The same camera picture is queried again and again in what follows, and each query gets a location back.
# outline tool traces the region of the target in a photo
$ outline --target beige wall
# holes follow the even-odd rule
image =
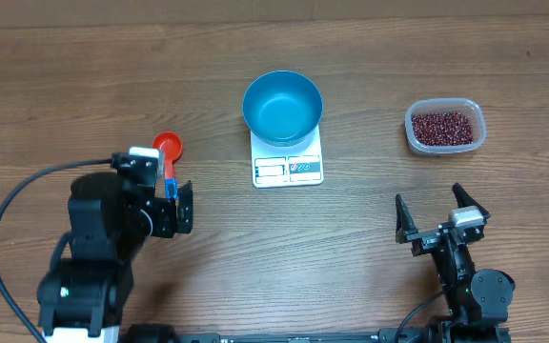
[[[549,0],[0,0],[0,28],[549,14]]]

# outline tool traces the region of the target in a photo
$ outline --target wire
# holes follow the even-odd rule
[[[92,165],[100,165],[100,164],[110,164],[112,161],[110,159],[101,159],[101,160],[89,160],[89,161],[81,161],[81,162],[73,162],[69,164],[64,164],[56,167],[46,168],[42,171],[39,171],[32,176],[26,178],[23,182],[19,183],[16,188],[14,188],[10,194],[6,197],[4,202],[0,206],[0,222],[1,217],[4,215],[4,211],[8,207],[8,205],[11,203],[11,201],[14,199],[14,197],[22,191],[27,185],[36,179],[47,175],[51,172],[58,172],[65,169],[71,169],[71,168],[77,168],[77,167],[83,167],[83,166],[92,166]],[[11,297],[10,293],[8,292],[8,289],[6,289],[6,286],[4,285],[4,281],[1,279],[0,274],[0,292],[1,295],[3,295],[4,299],[8,302],[8,305],[10,305],[11,310],[18,316],[21,322],[25,324],[27,329],[29,329],[29,332],[35,337],[35,339],[39,343],[47,343],[46,339],[39,333],[37,328],[31,323],[31,321],[27,318],[27,316],[20,310],[14,299]]]
[[[394,337],[393,339],[393,342],[394,343],[399,343],[399,336],[401,335],[401,331],[404,329],[404,327],[406,326],[406,324],[408,324],[408,322],[410,321],[410,319],[412,319],[413,316],[415,316],[415,314],[419,313],[422,309],[426,308],[427,306],[429,306],[431,303],[433,303],[434,301],[436,301],[436,299],[438,299],[439,297],[443,296],[445,293],[447,293],[448,290],[444,291],[439,291],[438,293],[434,294],[432,297],[430,297],[429,299],[425,300],[422,304],[418,305],[414,310],[412,310],[410,313],[408,313],[408,315],[406,315],[406,317],[404,318],[404,320],[401,321],[401,324],[399,324],[399,327],[397,328],[397,331],[396,331],[396,336]]]

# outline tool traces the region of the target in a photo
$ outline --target wooden table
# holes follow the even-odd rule
[[[244,90],[295,70],[322,91],[325,182],[257,190]],[[475,153],[412,155],[415,101],[482,106]],[[154,239],[134,263],[124,325],[181,333],[365,332],[394,327],[438,289],[433,262],[395,242],[394,196],[422,230],[460,182],[493,217],[477,266],[518,287],[515,342],[549,342],[549,16],[0,30],[0,202],[30,173],[108,157],[177,131],[192,179],[192,234]],[[64,171],[29,186],[0,230],[0,267],[35,322],[36,287],[69,226]],[[413,321],[444,313],[443,301]],[[0,296],[0,342],[32,342]]]

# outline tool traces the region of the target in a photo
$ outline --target plastic container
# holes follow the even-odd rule
[[[472,125],[474,143],[457,146],[428,146],[417,141],[412,128],[412,116],[414,114],[452,111],[459,111],[469,119]],[[473,151],[479,148],[486,140],[486,123],[484,122],[482,109],[474,101],[465,98],[440,98],[418,101],[406,112],[405,125],[410,150],[420,155],[443,155]]]

